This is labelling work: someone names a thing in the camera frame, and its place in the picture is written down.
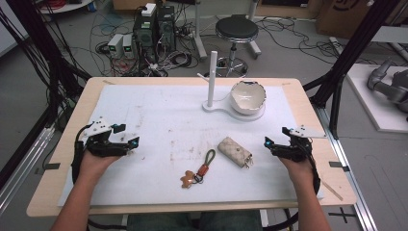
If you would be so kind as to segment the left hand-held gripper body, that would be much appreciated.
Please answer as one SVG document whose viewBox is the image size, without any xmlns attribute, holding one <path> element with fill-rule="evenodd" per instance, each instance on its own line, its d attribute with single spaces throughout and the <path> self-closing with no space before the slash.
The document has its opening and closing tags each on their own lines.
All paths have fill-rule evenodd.
<svg viewBox="0 0 408 231">
<path fill-rule="evenodd" d="M 125 156 L 128 152 L 127 143 L 109 141 L 111 134 L 114 134 L 112 124 L 99 117 L 86 126 L 84 131 L 84 137 L 87 139 L 86 149 L 98 157 Z"/>
</svg>

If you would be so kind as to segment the beige quilted key case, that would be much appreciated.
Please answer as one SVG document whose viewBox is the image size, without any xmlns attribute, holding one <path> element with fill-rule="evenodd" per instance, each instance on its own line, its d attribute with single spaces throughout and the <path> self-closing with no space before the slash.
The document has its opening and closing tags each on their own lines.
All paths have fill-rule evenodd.
<svg viewBox="0 0 408 231">
<path fill-rule="evenodd" d="M 217 149 L 238 167 L 250 168 L 253 164 L 253 155 L 230 137 L 223 139 Z"/>
</svg>

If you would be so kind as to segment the white eggshell-shaped bowl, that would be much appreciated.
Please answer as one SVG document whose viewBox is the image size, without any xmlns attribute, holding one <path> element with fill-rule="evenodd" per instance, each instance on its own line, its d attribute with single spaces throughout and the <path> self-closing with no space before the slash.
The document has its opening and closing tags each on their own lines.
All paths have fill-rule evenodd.
<svg viewBox="0 0 408 231">
<path fill-rule="evenodd" d="M 232 108 L 245 116 L 252 116 L 260 112 L 266 99 L 266 90 L 256 81 L 240 81 L 230 90 Z"/>
</svg>

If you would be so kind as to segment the bear keychain with green cord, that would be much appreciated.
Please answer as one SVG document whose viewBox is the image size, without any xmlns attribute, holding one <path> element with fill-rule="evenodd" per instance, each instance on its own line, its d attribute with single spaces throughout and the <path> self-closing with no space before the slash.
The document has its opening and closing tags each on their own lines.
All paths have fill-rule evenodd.
<svg viewBox="0 0 408 231">
<path fill-rule="evenodd" d="M 188 189 L 192 185 L 201 184 L 215 156 L 216 156 L 216 151 L 214 149 L 210 149 L 206 153 L 204 163 L 201 165 L 201 167 L 199 168 L 197 172 L 186 170 L 185 175 L 180 178 L 180 180 L 182 181 L 182 188 Z"/>
</svg>

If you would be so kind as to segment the white key stand with hook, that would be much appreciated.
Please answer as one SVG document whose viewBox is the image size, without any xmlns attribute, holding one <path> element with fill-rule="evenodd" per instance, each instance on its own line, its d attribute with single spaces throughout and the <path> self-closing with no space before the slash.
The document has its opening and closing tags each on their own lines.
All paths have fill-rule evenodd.
<svg viewBox="0 0 408 231">
<path fill-rule="evenodd" d="M 204 77 L 200 73 L 198 76 L 208 82 L 208 95 L 207 100 L 202 104 L 202 109 L 207 113 L 213 112 L 223 112 L 228 114 L 234 119 L 240 121 L 255 121 L 261 118 L 266 109 L 266 102 L 264 107 L 255 115 L 242 115 L 236 112 L 231 104 L 230 104 L 230 90 L 226 94 L 226 96 L 222 99 L 215 100 L 215 87 L 216 87 L 216 70 L 217 70 L 217 51 L 211 52 L 211 59 L 210 59 L 210 68 L 209 68 L 209 76 Z"/>
</svg>

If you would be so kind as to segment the thin wooden stick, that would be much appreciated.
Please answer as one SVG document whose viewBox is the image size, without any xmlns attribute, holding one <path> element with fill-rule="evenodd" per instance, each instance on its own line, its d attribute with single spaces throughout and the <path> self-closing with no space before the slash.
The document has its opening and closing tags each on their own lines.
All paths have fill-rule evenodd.
<svg viewBox="0 0 408 231">
<path fill-rule="evenodd" d="M 344 198 L 338 192 L 336 192 L 335 189 L 332 188 L 328 183 L 326 183 L 323 180 L 320 180 L 320 182 L 327 190 L 329 190 L 331 193 L 333 193 L 340 201 L 344 200 Z"/>
</svg>

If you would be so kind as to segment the black tape cross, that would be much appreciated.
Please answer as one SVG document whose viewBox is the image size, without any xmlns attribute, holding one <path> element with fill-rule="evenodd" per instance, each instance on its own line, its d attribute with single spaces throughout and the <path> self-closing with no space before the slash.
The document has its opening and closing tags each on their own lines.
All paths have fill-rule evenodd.
<svg viewBox="0 0 408 231">
<path fill-rule="evenodd" d="M 329 217 L 341 218 L 343 223 L 349 223 L 353 218 L 357 218 L 356 214 L 351 210 L 347 210 L 344 207 L 340 207 L 337 211 L 329 212 Z"/>
</svg>

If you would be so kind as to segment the grey power supply unit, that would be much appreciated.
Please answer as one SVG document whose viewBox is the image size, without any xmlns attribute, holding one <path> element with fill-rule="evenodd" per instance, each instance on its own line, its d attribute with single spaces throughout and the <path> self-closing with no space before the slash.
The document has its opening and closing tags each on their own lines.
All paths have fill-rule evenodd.
<svg viewBox="0 0 408 231">
<path fill-rule="evenodd" d="M 122 47 L 123 47 L 123 53 L 126 59 L 135 58 L 134 43 L 133 43 L 133 37 L 131 34 L 123 36 Z"/>
<path fill-rule="evenodd" d="M 111 54 L 111 57 L 114 59 L 119 59 L 123 55 L 123 35 L 116 34 L 108 42 L 108 48 Z"/>
</svg>

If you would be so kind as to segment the white metal stand leg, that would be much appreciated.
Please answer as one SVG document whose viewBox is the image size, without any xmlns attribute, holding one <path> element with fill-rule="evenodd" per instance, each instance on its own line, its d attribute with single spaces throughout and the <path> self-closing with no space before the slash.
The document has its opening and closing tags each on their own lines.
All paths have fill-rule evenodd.
<svg viewBox="0 0 408 231">
<path fill-rule="evenodd" d="M 249 5 L 249 10 L 248 10 L 248 19 L 253 21 L 259 0 L 250 0 L 250 1 L 251 3 Z M 255 40 L 252 40 L 251 42 L 249 42 L 249 46 L 254 54 L 254 58 L 257 59 L 262 54 L 258 44 L 256 43 Z"/>
<path fill-rule="evenodd" d="M 207 58 L 207 52 L 200 36 L 200 4 L 201 0 L 194 0 L 194 30 L 192 31 L 194 44 L 198 52 L 199 59 L 204 61 Z"/>
</svg>

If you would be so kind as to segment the black computer tower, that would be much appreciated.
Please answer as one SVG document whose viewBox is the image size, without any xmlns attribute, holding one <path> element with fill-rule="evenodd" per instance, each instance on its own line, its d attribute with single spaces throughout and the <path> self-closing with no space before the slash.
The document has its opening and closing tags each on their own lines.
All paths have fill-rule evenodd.
<svg viewBox="0 0 408 231">
<path fill-rule="evenodd" d="M 137 15 L 133 28 L 139 59 L 157 62 L 156 43 L 158 41 L 156 14 Z"/>
<path fill-rule="evenodd" d="M 157 19 L 162 48 L 166 51 L 174 51 L 176 49 L 174 7 L 161 6 L 158 10 Z"/>
</svg>

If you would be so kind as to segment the white power strip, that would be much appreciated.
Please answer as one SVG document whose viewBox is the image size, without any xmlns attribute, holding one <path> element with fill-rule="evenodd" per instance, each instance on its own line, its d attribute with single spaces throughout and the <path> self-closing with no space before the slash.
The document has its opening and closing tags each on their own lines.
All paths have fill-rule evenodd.
<svg viewBox="0 0 408 231">
<path fill-rule="evenodd" d="M 343 52 L 343 46 L 338 42 L 338 40 L 334 37 L 330 37 L 329 41 L 332 43 L 336 51 L 341 54 Z"/>
</svg>

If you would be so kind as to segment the black round stool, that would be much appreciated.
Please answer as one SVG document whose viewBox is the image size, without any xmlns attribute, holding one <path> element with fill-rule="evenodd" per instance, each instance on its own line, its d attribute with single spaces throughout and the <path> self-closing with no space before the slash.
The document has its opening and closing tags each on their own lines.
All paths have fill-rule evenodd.
<svg viewBox="0 0 408 231">
<path fill-rule="evenodd" d="M 248 64 L 236 57 L 237 44 L 254 41 L 259 34 L 257 25 L 244 15 L 231 15 L 217 22 L 216 34 L 231 43 L 229 55 L 217 59 L 217 76 L 245 77 Z"/>
</svg>

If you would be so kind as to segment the white box on tower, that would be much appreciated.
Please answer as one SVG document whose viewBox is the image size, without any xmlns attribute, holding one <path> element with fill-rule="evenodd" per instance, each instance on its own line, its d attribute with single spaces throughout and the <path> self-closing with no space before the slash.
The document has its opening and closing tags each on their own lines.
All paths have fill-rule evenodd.
<svg viewBox="0 0 408 231">
<path fill-rule="evenodd" d="M 141 11 L 142 16 L 152 16 L 156 11 L 156 5 L 154 3 L 147 3 Z"/>
</svg>

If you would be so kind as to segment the aluminium rail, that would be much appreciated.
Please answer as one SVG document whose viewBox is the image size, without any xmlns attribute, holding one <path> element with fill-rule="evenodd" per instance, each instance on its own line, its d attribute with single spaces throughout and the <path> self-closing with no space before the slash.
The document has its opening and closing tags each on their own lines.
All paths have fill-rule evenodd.
<svg viewBox="0 0 408 231">
<path fill-rule="evenodd" d="M 54 134 L 54 127 L 42 129 L 30 143 L 28 149 L 23 152 L 22 160 L 12 172 L 11 177 L 6 181 L 5 186 L 0 190 L 0 217 L 6 212 L 19 188 L 42 155 L 42 152 L 48 143 L 51 142 Z"/>
<path fill-rule="evenodd" d="M 378 231 L 374 219 L 371 215 L 370 209 L 365 201 L 365 198 L 360 190 L 357 180 L 354 176 L 352 168 L 349 161 L 345 155 L 344 149 L 341 142 L 335 138 L 334 134 L 329 130 L 329 115 L 325 109 L 315 108 L 317 117 L 322 125 L 322 128 L 329 139 L 329 142 L 334 149 L 334 153 L 338 157 L 340 163 L 342 164 L 342 169 L 344 170 L 345 176 L 350 183 L 351 189 L 353 189 L 356 195 L 356 202 L 353 204 L 353 210 L 359 221 L 362 231 Z"/>
</svg>

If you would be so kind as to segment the black metal frame post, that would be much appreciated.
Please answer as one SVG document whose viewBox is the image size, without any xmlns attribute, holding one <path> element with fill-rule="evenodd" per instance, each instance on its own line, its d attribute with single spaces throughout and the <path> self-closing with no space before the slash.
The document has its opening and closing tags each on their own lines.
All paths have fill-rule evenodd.
<svg viewBox="0 0 408 231">
<path fill-rule="evenodd" d="M 11 181 L 39 132 L 75 100 L 90 75 L 57 46 L 64 36 L 40 12 L 44 0 L 0 0 L 0 191 Z"/>
<path fill-rule="evenodd" d="M 317 92 L 310 97 L 311 104 L 319 109 L 323 109 L 326 106 L 327 100 L 332 98 L 328 128 L 336 140 L 339 138 L 338 118 L 343 82 L 346 74 L 395 9 L 398 2 L 399 0 L 374 0 L 356 32 L 329 71 L 303 86 L 305 91 L 319 87 Z"/>
</svg>

